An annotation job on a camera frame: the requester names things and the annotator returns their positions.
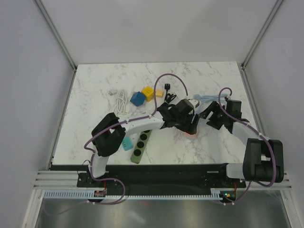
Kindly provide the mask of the green power strip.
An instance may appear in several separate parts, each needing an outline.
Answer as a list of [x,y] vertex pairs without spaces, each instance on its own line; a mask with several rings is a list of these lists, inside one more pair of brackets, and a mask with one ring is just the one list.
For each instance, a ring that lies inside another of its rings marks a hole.
[[130,160],[132,163],[135,163],[135,164],[140,163],[144,150],[147,146],[147,142],[150,138],[151,132],[152,132],[151,130],[146,130],[146,131],[143,131],[140,133],[137,143],[135,145],[135,148],[133,150],[133,153],[131,155]]

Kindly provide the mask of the pink cube socket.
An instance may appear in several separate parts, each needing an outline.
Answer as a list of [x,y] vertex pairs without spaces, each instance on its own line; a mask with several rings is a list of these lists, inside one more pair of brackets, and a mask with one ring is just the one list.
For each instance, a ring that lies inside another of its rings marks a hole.
[[185,136],[189,139],[197,139],[197,135],[196,134],[188,134],[188,133],[185,133]]

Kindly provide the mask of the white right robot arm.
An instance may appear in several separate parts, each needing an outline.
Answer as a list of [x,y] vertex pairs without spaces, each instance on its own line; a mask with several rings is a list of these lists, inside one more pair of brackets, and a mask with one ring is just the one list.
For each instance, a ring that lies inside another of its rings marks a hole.
[[245,145],[242,163],[228,163],[218,174],[218,183],[230,186],[235,179],[263,182],[264,185],[281,183],[284,179],[283,144],[272,140],[254,129],[249,120],[242,118],[241,101],[227,100],[220,106],[213,101],[199,116],[208,119],[207,125],[219,130],[224,126]]

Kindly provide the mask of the yellow plug adapter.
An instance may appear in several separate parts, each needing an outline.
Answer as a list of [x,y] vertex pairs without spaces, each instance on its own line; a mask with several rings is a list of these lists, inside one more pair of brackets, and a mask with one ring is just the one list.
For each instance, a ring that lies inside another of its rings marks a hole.
[[164,96],[164,91],[161,89],[155,90],[155,97],[162,98]]

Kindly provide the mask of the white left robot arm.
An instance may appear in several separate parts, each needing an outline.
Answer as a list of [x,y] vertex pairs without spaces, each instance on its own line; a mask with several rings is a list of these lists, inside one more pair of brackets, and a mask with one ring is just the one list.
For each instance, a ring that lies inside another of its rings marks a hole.
[[92,131],[93,159],[90,162],[88,182],[99,187],[104,182],[104,174],[109,157],[116,153],[126,136],[146,130],[159,130],[175,127],[188,134],[196,134],[199,115],[195,109],[200,102],[195,99],[182,99],[177,104],[163,103],[151,115],[138,115],[133,118],[119,118],[114,113],[107,114]]

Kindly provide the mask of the blue cube socket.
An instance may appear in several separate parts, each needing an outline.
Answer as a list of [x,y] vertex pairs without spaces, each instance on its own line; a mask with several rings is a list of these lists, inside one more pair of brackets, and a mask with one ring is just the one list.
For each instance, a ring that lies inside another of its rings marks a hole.
[[146,97],[143,93],[141,92],[135,92],[131,99],[130,102],[135,105],[136,107],[139,107],[141,105],[143,105],[144,101],[145,101]]

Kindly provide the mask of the yellow cube socket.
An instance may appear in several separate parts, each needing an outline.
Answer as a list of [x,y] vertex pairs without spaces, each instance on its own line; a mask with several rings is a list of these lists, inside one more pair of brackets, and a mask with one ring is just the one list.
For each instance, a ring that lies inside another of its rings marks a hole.
[[142,90],[142,94],[145,96],[147,102],[150,102],[154,98],[154,90],[149,86]]

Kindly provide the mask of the teal power strip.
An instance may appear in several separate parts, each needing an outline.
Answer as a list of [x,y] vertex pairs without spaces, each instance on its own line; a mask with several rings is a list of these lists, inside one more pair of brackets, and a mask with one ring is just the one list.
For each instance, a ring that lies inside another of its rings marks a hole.
[[122,147],[124,151],[128,151],[133,148],[133,143],[129,136],[124,137],[122,141]]

